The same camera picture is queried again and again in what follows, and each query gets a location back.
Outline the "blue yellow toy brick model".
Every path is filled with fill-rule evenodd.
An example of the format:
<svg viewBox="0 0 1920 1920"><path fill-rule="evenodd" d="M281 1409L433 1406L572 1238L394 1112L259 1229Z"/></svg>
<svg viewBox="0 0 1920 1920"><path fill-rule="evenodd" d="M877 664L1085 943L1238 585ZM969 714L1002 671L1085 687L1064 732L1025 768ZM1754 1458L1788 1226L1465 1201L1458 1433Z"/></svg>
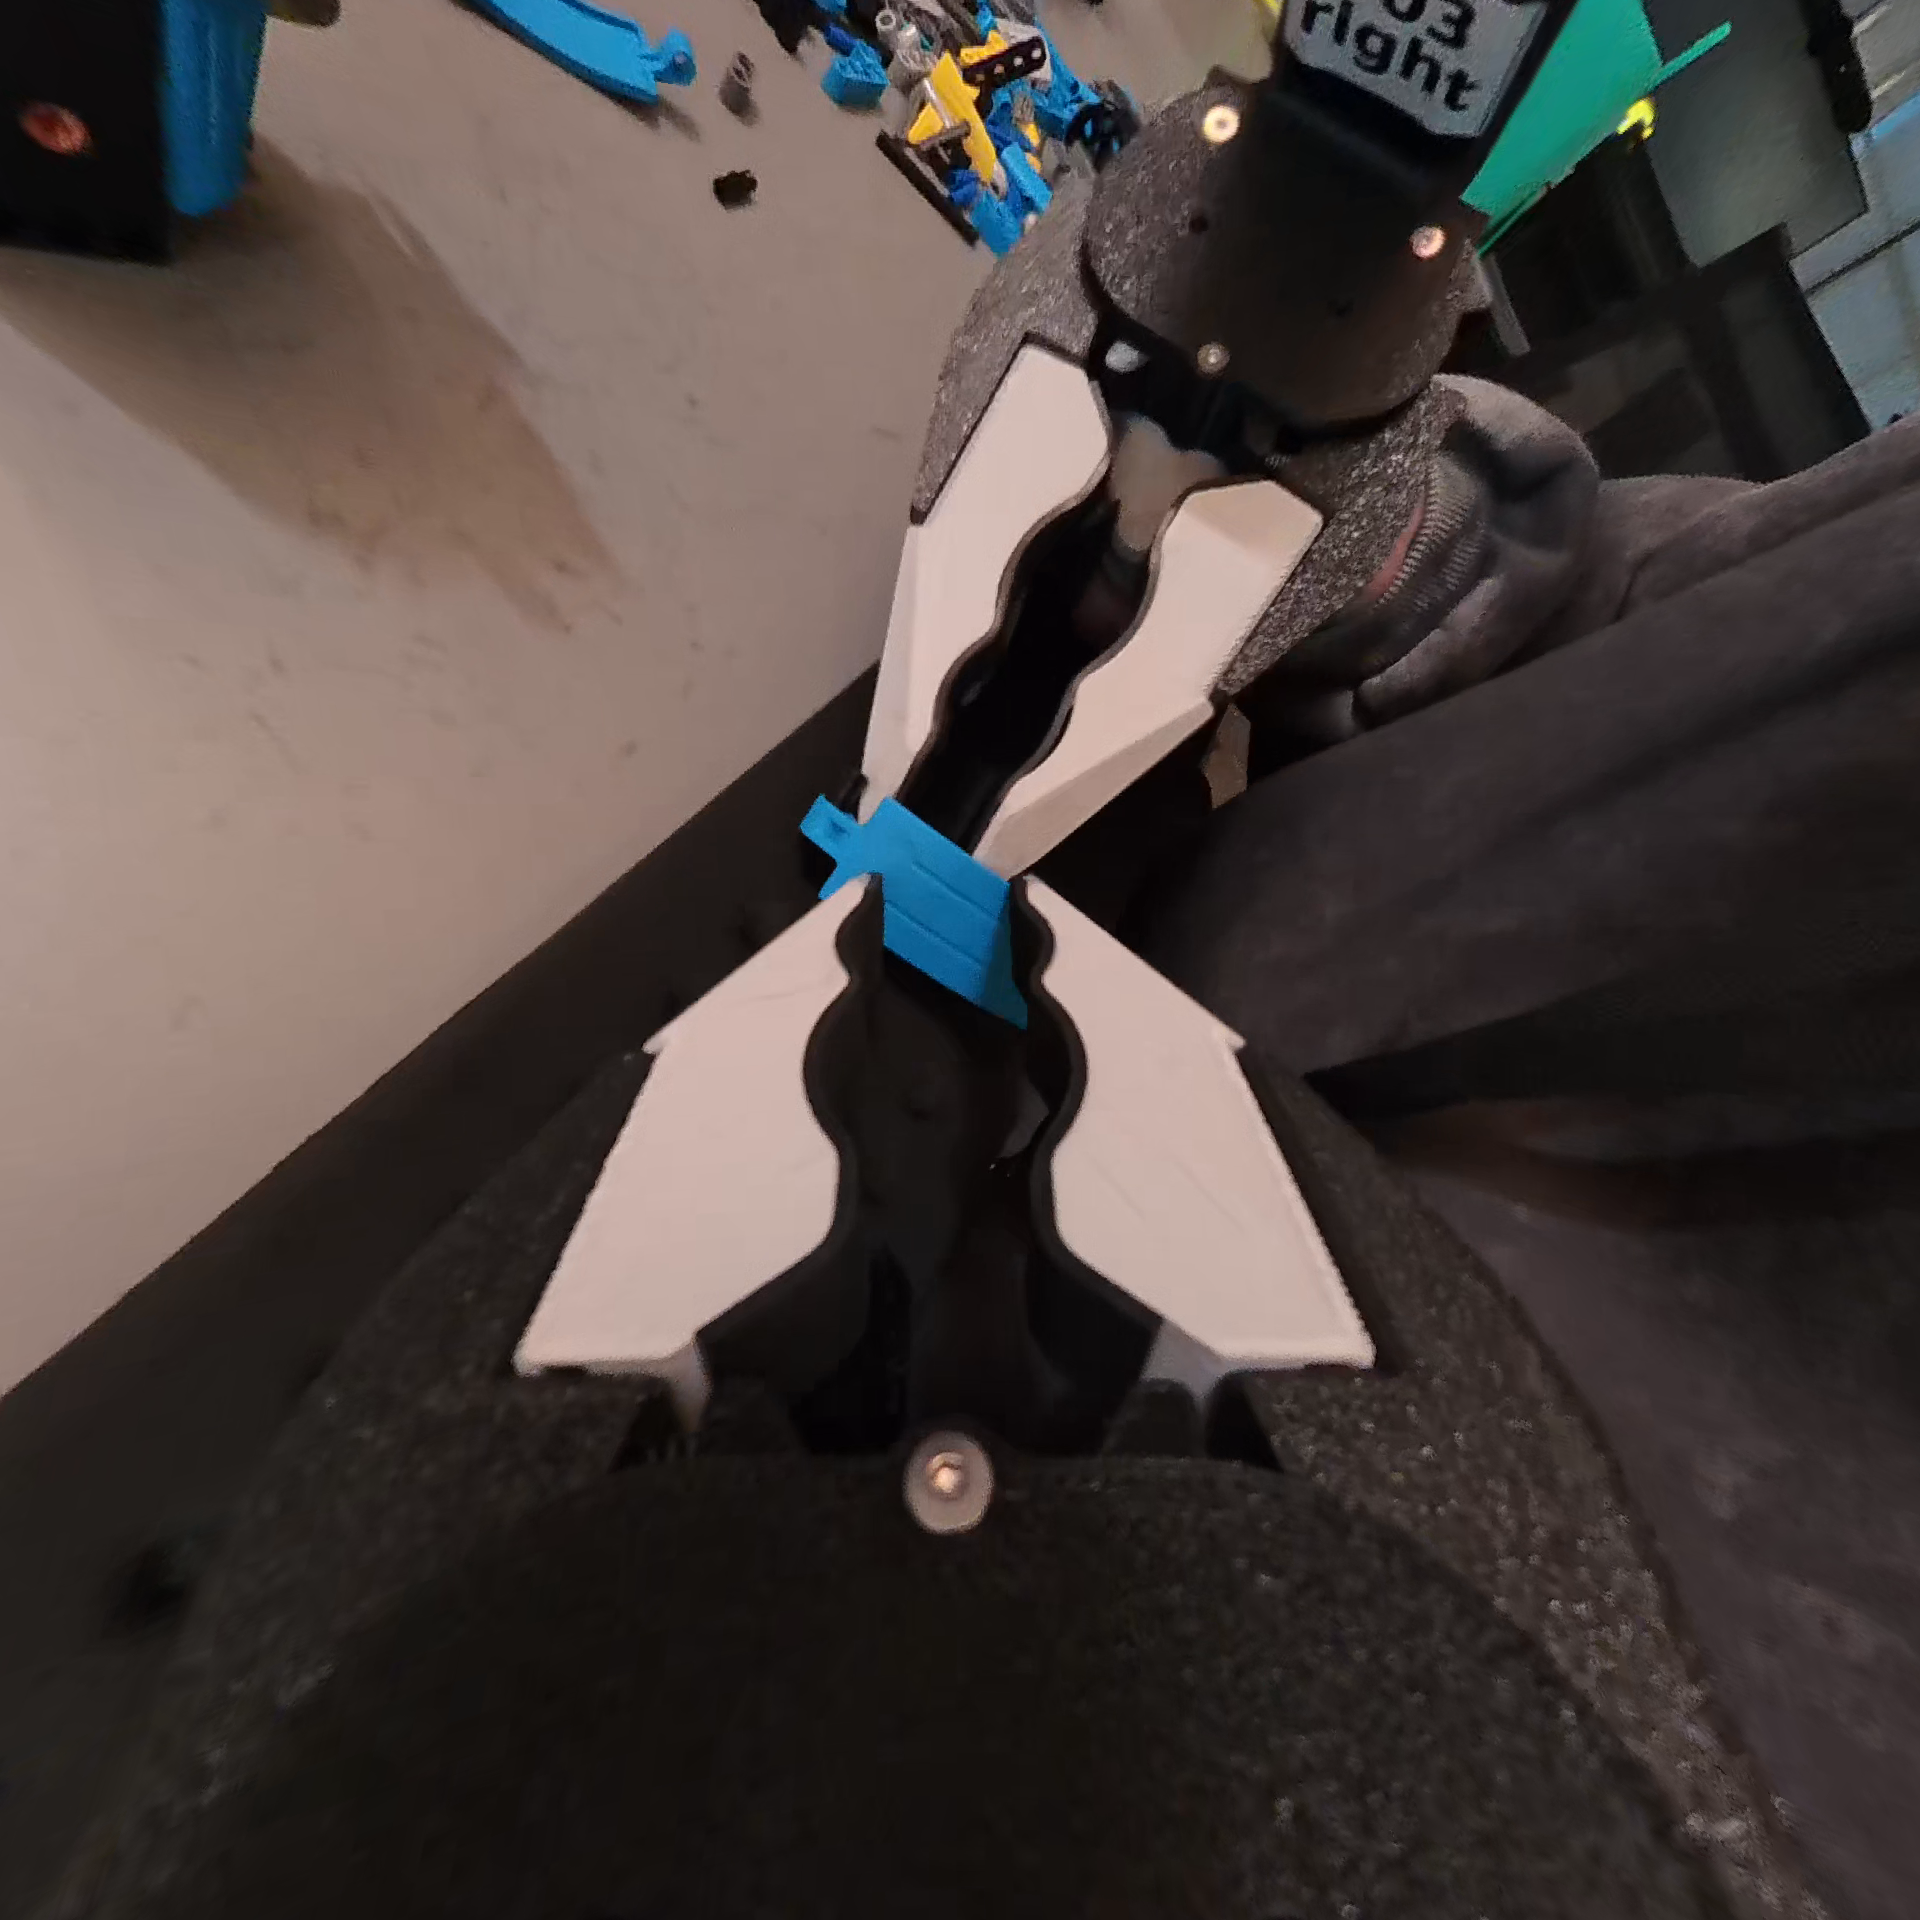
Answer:
<svg viewBox="0 0 1920 1920"><path fill-rule="evenodd" d="M158 262L250 170L259 1L5 1L2 239Z"/></svg>

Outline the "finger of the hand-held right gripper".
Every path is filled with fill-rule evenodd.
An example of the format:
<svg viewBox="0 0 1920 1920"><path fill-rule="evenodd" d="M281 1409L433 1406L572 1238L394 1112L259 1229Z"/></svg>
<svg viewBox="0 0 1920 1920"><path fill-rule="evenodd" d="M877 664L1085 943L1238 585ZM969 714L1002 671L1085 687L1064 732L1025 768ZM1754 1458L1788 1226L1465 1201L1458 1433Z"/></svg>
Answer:
<svg viewBox="0 0 1920 1920"><path fill-rule="evenodd" d="M966 674L1005 644L1022 561L1093 496L1110 445L1085 367L1022 345L933 504L906 529L860 761L862 813L906 797Z"/></svg>
<svg viewBox="0 0 1920 1920"><path fill-rule="evenodd" d="M1269 480L1187 494L1155 541L1140 610L1070 682L1064 722L997 802L977 860L1005 880L1029 873L1187 742L1321 529L1314 504Z"/></svg>

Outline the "blue curved panel piece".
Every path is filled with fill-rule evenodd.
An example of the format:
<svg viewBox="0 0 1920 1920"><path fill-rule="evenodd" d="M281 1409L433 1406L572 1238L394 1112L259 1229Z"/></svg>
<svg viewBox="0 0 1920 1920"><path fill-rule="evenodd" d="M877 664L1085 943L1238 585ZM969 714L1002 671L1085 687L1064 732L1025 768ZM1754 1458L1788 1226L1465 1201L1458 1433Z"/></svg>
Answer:
<svg viewBox="0 0 1920 1920"><path fill-rule="evenodd" d="M876 880L884 951L985 1015L1027 1029L1005 878L898 800L877 802L860 821L817 797L801 832L833 864L821 901L853 880Z"/></svg>
<svg viewBox="0 0 1920 1920"><path fill-rule="evenodd" d="M650 38L632 16L589 1L465 1L520 45L625 103L656 108L662 88L691 86L698 56L683 31Z"/></svg>

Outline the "person's right hand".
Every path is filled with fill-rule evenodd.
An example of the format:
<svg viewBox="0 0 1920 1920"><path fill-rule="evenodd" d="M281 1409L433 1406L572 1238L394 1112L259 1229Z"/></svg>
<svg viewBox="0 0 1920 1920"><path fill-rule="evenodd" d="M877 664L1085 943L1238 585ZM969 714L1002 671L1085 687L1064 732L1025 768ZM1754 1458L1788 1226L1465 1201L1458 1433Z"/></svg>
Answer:
<svg viewBox="0 0 1920 1920"><path fill-rule="evenodd" d="M1325 686L1313 719L1341 740L1393 724L1443 697L1427 646L1440 614L1385 604L1348 610L1313 638L1313 670Z"/></svg>

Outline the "long black axle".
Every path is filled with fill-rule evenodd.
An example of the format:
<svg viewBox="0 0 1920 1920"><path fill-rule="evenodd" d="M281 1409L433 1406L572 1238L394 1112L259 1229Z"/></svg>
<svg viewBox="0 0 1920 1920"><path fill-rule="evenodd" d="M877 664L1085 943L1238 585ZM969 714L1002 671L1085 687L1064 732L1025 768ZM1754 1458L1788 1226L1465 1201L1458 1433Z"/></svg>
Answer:
<svg viewBox="0 0 1920 1920"><path fill-rule="evenodd" d="M922 158L918 148L915 148L904 135L886 128L876 132L876 148L889 160L901 178L908 181L908 185L913 185L934 212L939 212L945 223L963 239L963 244L969 248L978 247L978 233L971 226L969 215L956 202L947 178L934 165Z"/></svg>

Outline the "teal plastic bin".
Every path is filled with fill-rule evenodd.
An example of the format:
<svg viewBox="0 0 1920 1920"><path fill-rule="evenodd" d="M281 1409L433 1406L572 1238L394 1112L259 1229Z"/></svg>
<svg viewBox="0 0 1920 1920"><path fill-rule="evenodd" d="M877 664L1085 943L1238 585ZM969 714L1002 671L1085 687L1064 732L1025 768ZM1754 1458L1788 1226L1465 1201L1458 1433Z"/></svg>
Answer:
<svg viewBox="0 0 1920 1920"><path fill-rule="evenodd" d="M1483 238L1564 183L1618 135L1638 103L1717 50L1730 31L1730 21L1720 18L1675 54L1665 54L1644 1L1574 1L1462 191L1462 202L1483 218Z"/></svg>

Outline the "black studded mat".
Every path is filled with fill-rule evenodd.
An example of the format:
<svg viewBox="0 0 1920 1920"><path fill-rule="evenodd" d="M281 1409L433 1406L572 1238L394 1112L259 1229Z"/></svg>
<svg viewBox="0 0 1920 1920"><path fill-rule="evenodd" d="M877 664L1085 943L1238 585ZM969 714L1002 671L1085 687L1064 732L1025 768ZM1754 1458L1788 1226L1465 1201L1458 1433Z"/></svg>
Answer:
<svg viewBox="0 0 1920 1920"><path fill-rule="evenodd" d="M868 668L2 1406L2 1916L102 1809L210 1549L378 1288L613 1058L810 896Z"/></svg>

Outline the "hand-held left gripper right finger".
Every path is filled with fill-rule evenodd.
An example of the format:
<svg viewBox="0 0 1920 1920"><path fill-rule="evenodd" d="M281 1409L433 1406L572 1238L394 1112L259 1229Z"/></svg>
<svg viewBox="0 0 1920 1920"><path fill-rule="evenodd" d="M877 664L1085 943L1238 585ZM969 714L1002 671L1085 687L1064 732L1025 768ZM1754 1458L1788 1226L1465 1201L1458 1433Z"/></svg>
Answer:
<svg viewBox="0 0 1920 1920"><path fill-rule="evenodd" d="M1040 1149L1043 1225L1147 1319L1140 1378L1196 1402L1237 1376L1372 1370L1377 1341L1242 1066L1242 1036L1043 880L1038 1012L1067 1093Z"/></svg>

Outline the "person's right forearm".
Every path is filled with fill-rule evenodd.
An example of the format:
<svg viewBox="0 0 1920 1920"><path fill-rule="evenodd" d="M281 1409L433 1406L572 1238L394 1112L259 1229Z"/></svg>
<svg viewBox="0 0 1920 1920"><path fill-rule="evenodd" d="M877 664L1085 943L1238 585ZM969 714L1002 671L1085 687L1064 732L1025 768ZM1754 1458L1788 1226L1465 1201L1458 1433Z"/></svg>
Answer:
<svg viewBox="0 0 1920 1920"><path fill-rule="evenodd" d="M1440 618L1432 705L1697 597L1710 623L1851 618L1915 589L1915 421L1779 481L1605 480L1587 440L1478 378L1432 469L1393 610Z"/></svg>

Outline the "pile of loose brick pieces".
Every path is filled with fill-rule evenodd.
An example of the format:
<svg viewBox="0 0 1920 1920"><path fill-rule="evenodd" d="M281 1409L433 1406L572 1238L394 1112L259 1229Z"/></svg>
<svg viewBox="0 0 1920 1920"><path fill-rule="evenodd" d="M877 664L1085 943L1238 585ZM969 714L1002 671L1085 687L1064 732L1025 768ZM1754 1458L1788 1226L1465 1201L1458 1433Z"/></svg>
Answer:
<svg viewBox="0 0 1920 1920"><path fill-rule="evenodd" d="M939 169L978 233L1009 255L1064 181L1098 175L1146 117L1114 79L1081 78L1038 4L757 1L776 44L818 40L822 96L876 132L906 137Z"/></svg>

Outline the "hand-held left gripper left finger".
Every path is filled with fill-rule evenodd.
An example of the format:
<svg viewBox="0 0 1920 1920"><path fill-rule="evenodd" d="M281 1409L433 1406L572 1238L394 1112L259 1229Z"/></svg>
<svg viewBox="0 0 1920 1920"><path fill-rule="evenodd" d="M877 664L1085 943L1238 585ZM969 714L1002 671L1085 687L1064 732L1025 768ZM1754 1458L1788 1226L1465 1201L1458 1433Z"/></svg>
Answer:
<svg viewBox="0 0 1920 1920"><path fill-rule="evenodd" d="M683 1425L713 1394L708 1327L828 1245L842 1152L808 1053L853 985L843 882L642 1047L641 1090L513 1352L516 1376L638 1376Z"/></svg>

